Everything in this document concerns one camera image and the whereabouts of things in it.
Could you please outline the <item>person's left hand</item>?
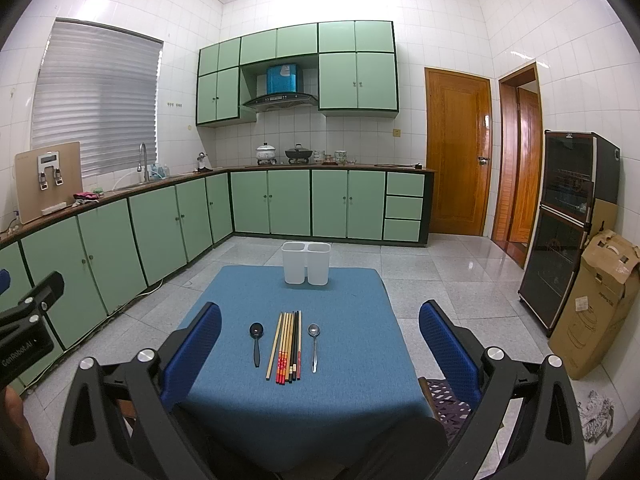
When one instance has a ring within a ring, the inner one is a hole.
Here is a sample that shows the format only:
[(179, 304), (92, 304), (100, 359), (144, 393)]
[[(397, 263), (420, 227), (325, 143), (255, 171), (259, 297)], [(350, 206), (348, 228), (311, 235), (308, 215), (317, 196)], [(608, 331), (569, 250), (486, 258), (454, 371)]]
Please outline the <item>person's left hand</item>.
[(1, 427), (9, 433), (9, 440), (26, 460), (32, 473), (38, 479), (47, 478), (50, 471), (48, 461), (24, 414), (24, 403), (11, 386), (1, 390)]

